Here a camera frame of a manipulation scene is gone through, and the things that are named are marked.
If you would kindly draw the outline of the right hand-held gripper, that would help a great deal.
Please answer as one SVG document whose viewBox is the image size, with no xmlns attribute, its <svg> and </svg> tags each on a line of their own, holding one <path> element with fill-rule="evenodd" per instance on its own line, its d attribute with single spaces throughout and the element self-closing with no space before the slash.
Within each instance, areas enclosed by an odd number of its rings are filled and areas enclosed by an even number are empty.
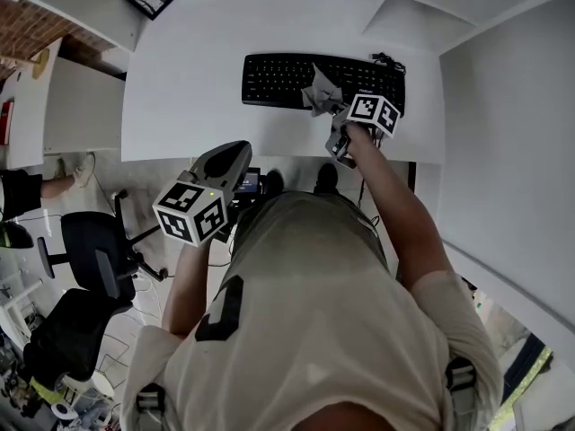
<svg viewBox="0 0 575 431">
<path fill-rule="evenodd" d="M 377 147 L 394 137 L 401 112 L 385 96 L 356 94 L 352 103 L 335 104 L 332 109 L 331 134 L 326 143 L 330 156 L 350 169 L 356 167 L 349 157 L 350 138 L 347 127 L 355 123 L 364 128 Z"/>
</svg>

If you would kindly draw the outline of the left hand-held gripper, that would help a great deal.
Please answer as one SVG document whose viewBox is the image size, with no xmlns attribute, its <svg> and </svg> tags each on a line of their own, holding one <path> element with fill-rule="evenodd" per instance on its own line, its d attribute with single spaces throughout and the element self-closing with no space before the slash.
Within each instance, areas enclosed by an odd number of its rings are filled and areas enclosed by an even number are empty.
<svg viewBox="0 0 575 431">
<path fill-rule="evenodd" d="M 243 182 L 252 159 L 252 146 L 238 140 L 199 157 L 192 172 L 169 181 L 153 203 L 165 236 L 200 246 L 227 225 L 227 191 Z"/>
</svg>

